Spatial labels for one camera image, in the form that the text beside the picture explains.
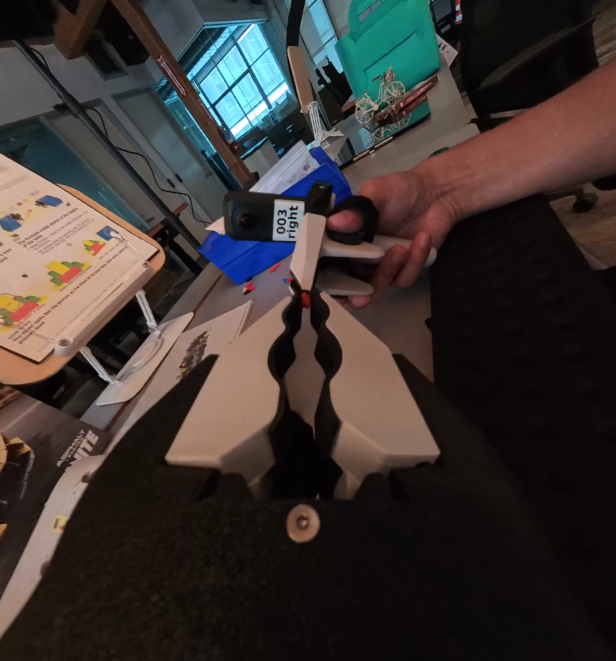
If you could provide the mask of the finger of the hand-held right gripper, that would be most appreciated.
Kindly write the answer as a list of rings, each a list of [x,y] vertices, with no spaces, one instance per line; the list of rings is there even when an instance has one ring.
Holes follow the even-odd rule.
[[[326,217],[319,214],[303,217],[289,265],[292,295],[310,292],[315,285],[325,228]]]

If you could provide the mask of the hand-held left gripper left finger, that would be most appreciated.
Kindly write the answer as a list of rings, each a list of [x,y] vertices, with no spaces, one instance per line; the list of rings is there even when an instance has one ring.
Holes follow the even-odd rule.
[[[276,459],[271,433],[287,401],[301,298],[287,297],[238,335],[215,362],[165,455],[169,465],[240,475],[256,497]]]

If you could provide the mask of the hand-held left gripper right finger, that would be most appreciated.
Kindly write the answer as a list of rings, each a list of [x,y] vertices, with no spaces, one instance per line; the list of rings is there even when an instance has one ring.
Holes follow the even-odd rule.
[[[314,438],[341,471],[334,497],[352,499],[369,475],[434,463],[440,450],[387,345],[327,293],[313,289],[310,310],[324,372]]]

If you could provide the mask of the person's right forearm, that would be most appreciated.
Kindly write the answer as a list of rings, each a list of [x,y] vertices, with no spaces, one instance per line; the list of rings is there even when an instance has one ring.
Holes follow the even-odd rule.
[[[616,174],[616,56],[514,119],[434,159],[447,234],[527,196]]]

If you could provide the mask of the yellow toy car set box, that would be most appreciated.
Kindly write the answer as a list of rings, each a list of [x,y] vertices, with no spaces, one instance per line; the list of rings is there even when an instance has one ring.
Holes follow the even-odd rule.
[[[0,637],[48,567],[111,438],[0,383]]]

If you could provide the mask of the person's right hand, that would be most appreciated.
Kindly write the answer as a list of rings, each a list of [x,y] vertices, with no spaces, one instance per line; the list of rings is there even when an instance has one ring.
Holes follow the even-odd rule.
[[[392,287],[410,287],[420,276],[431,250],[437,250],[466,210],[467,186],[454,170],[424,163],[404,172],[373,178],[359,195],[378,211],[378,233],[410,241],[385,253],[373,269],[370,295],[338,300],[350,309],[375,306]]]

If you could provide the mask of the blue plastic bin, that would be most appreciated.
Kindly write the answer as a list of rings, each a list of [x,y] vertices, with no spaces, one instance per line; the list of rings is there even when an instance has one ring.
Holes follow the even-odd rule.
[[[303,197],[319,180],[332,185],[336,203],[352,195],[345,176],[324,149],[314,147],[308,150],[302,142],[296,147],[295,157],[287,153],[252,189],[256,192]],[[291,255],[293,250],[294,243],[234,241],[211,225],[199,253],[235,284],[241,285],[248,278]]]

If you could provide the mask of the white papers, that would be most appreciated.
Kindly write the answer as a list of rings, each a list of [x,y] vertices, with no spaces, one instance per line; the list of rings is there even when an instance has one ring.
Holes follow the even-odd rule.
[[[207,231],[235,241],[295,244],[305,217],[324,216],[329,205],[331,186],[310,180],[318,167],[299,142],[251,189],[227,194],[222,217]]]

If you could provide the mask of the scatter of red blue pins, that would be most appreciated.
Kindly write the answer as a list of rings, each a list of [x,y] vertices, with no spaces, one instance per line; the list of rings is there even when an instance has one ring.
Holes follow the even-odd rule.
[[[259,274],[248,278],[242,285],[242,294],[249,295],[253,292],[260,293],[266,290],[276,291],[279,287],[283,291],[290,290],[292,280],[289,263],[286,261],[277,262]]]

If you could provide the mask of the white document stand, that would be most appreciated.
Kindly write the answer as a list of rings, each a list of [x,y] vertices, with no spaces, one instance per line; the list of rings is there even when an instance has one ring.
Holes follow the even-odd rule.
[[[109,373],[88,346],[80,349],[82,357],[107,384],[94,403],[97,407],[123,404],[136,397],[194,318],[194,313],[189,312],[158,324],[146,293],[139,290],[135,298],[145,318],[148,337],[119,373]]]

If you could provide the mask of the black metal pole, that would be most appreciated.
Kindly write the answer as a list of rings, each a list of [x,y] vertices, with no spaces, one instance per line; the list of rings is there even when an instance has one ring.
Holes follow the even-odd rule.
[[[49,86],[55,91],[56,95],[67,106],[74,117],[90,131],[90,133],[103,145],[106,151],[119,163],[130,178],[141,189],[143,194],[162,212],[168,224],[182,236],[186,242],[195,251],[199,250],[200,244],[196,237],[183,224],[180,218],[165,204],[165,202],[148,185],[146,180],[139,175],[120,150],[109,140],[97,124],[88,116],[83,106],[66,90],[61,82],[50,71],[49,67],[37,56],[31,47],[20,39],[14,39],[12,44],[23,54],[26,60],[38,71],[38,73],[47,81]]]

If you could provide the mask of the brown flat box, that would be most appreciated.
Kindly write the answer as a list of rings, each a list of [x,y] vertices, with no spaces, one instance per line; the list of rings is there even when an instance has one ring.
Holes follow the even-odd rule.
[[[425,107],[427,114],[429,114],[427,92],[435,87],[438,82],[439,75],[435,73],[399,98],[389,101],[386,107],[373,115],[371,123],[379,128],[400,124],[405,126],[405,120],[410,120],[410,116],[414,111]]]

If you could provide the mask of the teal carry bag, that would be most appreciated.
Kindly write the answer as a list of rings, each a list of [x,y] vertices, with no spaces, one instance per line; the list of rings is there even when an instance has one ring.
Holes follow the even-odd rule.
[[[411,89],[441,67],[428,1],[352,1],[348,27],[336,51],[356,99],[377,98],[388,68]]]

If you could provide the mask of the black mesh office chair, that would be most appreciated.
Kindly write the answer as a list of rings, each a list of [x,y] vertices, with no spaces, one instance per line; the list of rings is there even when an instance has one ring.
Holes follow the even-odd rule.
[[[465,9],[464,87],[480,120],[517,112],[499,126],[564,92],[616,56],[606,52],[607,59],[599,61],[589,1],[466,1]],[[588,182],[597,181],[599,188],[614,187],[616,174]]]

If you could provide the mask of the wooden post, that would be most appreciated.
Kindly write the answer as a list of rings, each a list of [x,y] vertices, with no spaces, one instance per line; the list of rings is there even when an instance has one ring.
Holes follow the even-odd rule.
[[[159,35],[140,3],[138,1],[113,1],[113,4],[136,34],[147,53],[155,61],[163,76],[177,92],[180,100],[205,137],[221,155],[222,160],[228,166],[238,184],[243,187],[251,185],[254,181],[252,173],[243,160],[231,150],[221,128],[207,110],[197,90],[189,81],[179,62]]]

